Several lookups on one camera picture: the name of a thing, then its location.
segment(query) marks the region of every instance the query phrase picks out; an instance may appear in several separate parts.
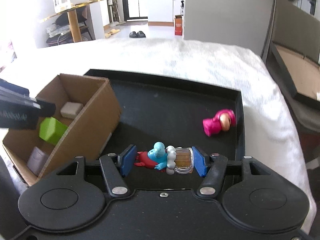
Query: pink toy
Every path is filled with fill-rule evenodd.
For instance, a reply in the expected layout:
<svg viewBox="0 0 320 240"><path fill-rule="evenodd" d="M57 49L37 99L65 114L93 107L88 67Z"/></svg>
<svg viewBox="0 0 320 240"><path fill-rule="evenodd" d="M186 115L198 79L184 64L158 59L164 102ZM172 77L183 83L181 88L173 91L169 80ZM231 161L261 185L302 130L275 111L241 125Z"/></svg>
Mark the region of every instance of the pink toy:
<svg viewBox="0 0 320 240"><path fill-rule="evenodd" d="M236 115L230 109L222 109L213 118L203 119L202 123L205 134L211 136L221 130L228 131L230 126L236 126Z"/></svg>

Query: blue gripper pad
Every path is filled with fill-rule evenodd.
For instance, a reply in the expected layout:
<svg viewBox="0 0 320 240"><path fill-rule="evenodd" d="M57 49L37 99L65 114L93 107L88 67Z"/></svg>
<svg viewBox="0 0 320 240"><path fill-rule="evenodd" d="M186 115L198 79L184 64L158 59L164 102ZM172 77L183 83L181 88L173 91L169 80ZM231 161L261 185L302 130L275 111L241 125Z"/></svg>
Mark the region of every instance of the blue gripper pad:
<svg viewBox="0 0 320 240"><path fill-rule="evenodd" d="M129 174L133 166L133 163L136 160L137 154L138 154L137 147L135 145L131 147L126 153L123 154L121 166L119 168L121 176L125 177Z"/></svg>
<svg viewBox="0 0 320 240"><path fill-rule="evenodd" d="M193 151L193 160L194 160L194 167L198 171L200 177L205 177L208 172L208 167L205 164L205 156L194 146L192 146Z"/></svg>

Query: wooden table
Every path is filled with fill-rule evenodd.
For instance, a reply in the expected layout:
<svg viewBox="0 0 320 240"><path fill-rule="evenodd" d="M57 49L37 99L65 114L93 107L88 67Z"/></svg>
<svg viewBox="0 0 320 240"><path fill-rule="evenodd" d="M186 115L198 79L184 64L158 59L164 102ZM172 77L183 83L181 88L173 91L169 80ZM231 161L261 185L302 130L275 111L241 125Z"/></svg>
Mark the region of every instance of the wooden table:
<svg viewBox="0 0 320 240"><path fill-rule="evenodd" d="M73 42L80 42L80 41L82 41L82 37L81 37L80 28L79 28L76 9L84 7L84 6L87 6L87 5L91 4L91 3L98 2L98 1L102 1L102 0L93 0L93 1L89 1L89 2L79 3L77 5L72 6L69 9L66 9L66 10L58 12L58 13L56 13L54 15L48 16L47 18L44 18L44 19L40 20L40 22L45 22L46 20L48 20L48 19L50 19L52 17L61 15L63 13L68 13L69 26L70 26Z"/></svg>

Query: black chair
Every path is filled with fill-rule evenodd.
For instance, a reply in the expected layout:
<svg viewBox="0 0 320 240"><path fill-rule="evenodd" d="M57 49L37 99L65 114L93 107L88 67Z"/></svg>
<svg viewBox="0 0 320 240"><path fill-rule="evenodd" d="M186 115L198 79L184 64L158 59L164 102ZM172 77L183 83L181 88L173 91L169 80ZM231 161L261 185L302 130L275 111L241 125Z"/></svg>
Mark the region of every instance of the black chair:
<svg viewBox="0 0 320 240"><path fill-rule="evenodd" d="M84 26L80 26L79 27L80 28L80 33L83 34L83 33L87 32L89 34L89 36L90 36L90 39L93 40L93 38L91 36L91 33L89 32L89 27L85 23L87 18L85 18L83 16L84 10L86 10L86 7L81 7L81 8L76 9L78 22L84 24ZM68 14L67 13L61 14L56 19L55 24L59 25L59 26L68 25L69 24ZM71 32L68 32L63 36L57 35L57 36L54 36L52 38L48 38L46 43L49 45L49 47L60 45L60 44L73 43L72 34L71 34Z"/></svg>

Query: red toy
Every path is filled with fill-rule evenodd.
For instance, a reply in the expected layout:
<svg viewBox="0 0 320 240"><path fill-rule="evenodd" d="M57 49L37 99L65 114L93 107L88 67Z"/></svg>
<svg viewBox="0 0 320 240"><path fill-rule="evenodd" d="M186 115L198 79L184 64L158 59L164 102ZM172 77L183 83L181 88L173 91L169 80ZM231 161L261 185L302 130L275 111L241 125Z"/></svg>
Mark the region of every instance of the red toy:
<svg viewBox="0 0 320 240"><path fill-rule="evenodd" d="M138 156L136 156L136 160L138 160L138 163L134 163L135 166L138 167L145 167L148 169L154 169L156 165L158 165L157 162L151 160L148 157L148 152L138 152Z"/></svg>
<svg viewBox="0 0 320 240"><path fill-rule="evenodd" d="M205 134L211 136L221 130L228 131L230 126L236 126L236 115L230 109L222 109L213 118L204 119L202 123Z"/></svg>

